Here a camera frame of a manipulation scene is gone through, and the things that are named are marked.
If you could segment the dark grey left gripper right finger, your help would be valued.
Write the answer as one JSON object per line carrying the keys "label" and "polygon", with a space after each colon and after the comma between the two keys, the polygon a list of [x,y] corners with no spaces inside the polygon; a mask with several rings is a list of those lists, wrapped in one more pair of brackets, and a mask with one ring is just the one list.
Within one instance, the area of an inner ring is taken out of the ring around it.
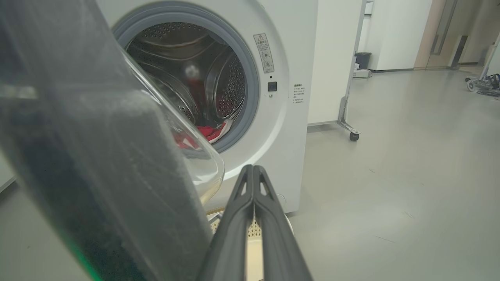
{"label": "dark grey left gripper right finger", "polygon": [[312,281],[313,277],[270,178],[253,167],[255,218],[261,228],[265,281]]}

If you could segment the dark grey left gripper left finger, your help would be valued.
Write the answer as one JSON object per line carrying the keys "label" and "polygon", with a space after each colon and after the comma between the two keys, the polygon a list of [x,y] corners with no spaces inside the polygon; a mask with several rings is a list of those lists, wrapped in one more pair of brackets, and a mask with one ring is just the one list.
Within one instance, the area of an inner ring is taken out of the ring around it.
{"label": "dark grey left gripper left finger", "polygon": [[248,228],[254,220],[254,180],[251,164],[241,169],[211,240],[198,281],[245,281]]}

